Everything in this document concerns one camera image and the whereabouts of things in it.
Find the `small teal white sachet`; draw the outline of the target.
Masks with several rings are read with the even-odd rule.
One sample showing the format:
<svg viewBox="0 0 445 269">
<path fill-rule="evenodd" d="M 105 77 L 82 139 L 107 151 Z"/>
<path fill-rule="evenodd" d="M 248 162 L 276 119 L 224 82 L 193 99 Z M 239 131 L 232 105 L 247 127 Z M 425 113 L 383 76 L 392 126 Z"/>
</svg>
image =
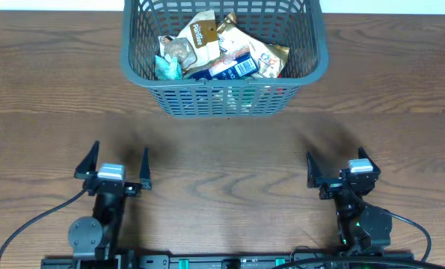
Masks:
<svg viewBox="0 0 445 269">
<path fill-rule="evenodd" d="M 165 55 L 163 58 L 155 56 L 155 74 L 157 79 L 162 81 L 181 80 L 182 67 L 177 57 Z"/>
</svg>

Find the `gold foil food pouch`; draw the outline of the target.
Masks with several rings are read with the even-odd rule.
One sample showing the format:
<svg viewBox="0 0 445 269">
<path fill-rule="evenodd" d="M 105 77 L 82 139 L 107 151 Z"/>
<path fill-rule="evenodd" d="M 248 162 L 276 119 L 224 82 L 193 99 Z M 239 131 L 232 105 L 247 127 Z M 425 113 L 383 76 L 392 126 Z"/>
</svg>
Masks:
<svg viewBox="0 0 445 269">
<path fill-rule="evenodd" d="M 217 24 L 218 44 L 221 54 L 230 54 L 248 49 L 259 71 L 255 78 L 277 78 L 288 62 L 289 47 L 266 44 L 240 30 L 234 12 Z"/>
</svg>

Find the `tissue pocket pack bundle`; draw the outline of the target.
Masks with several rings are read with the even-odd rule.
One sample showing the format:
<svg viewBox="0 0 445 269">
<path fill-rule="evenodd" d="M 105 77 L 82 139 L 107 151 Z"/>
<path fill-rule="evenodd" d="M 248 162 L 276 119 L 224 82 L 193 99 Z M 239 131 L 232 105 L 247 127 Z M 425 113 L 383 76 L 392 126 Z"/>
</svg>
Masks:
<svg viewBox="0 0 445 269">
<path fill-rule="evenodd" d="M 251 57 L 248 46 L 225 54 L 208 64 L 190 69 L 183 78 L 206 80 L 233 80 L 258 72 L 259 67 Z"/>
</svg>

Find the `beige snack bag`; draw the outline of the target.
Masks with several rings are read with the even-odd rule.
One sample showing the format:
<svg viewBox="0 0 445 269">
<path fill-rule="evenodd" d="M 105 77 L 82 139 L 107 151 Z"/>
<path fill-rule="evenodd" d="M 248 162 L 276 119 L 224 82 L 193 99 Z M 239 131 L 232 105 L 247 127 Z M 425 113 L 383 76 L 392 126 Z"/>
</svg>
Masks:
<svg viewBox="0 0 445 269">
<path fill-rule="evenodd" d="M 182 69 L 204 66 L 221 55 L 218 44 L 215 11 L 199 12 L 176 36 L 159 36 L 160 56 L 176 57 Z"/>
</svg>

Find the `green lid jar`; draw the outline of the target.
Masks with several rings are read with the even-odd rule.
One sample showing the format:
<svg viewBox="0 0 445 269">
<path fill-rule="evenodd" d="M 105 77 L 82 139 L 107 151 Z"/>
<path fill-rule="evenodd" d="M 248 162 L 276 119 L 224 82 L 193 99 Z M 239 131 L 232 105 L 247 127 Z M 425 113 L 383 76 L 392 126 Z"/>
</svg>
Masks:
<svg viewBox="0 0 445 269">
<path fill-rule="evenodd" d="M 231 94 L 233 103 L 236 107 L 249 109 L 252 107 L 252 104 L 254 102 L 256 91 L 255 89 L 247 89 L 247 90 L 233 89 L 231 91 Z"/>
</svg>

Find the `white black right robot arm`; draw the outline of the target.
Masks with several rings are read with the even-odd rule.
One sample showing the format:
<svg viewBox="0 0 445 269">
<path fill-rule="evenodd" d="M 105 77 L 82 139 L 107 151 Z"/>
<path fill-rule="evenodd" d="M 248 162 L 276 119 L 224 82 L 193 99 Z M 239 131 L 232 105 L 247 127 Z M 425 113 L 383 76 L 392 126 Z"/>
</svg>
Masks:
<svg viewBox="0 0 445 269">
<path fill-rule="evenodd" d="M 333 200 L 340 242 L 347 255 L 380 253 L 390 245 L 392 220 L 381 209 L 367 205 L 363 197 L 375 188 L 381 170 L 361 147 L 337 177 L 323 176 L 311 152 L 307 158 L 307 186 L 319 191 L 321 200 Z"/>
</svg>

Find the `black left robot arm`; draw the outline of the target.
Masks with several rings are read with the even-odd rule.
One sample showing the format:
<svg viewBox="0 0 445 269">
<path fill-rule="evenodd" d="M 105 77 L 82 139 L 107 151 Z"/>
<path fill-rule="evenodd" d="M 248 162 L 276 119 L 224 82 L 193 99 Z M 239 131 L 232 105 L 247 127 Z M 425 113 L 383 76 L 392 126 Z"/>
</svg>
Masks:
<svg viewBox="0 0 445 269">
<path fill-rule="evenodd" d="M 138 197 L 150 190 L 148 148 L 144 149 L 138 182 L 126 180 L 122 164 L 104 163 L 97 167 L 99 141 L 76 167 L 74 177 L 83 181 L 83 193 L 95 197 L 93 214 L 75 220 L 68 231 L 68 241 L 76 260 L 97 261 L 114 259 L 126 199 Z"/>
</svg>

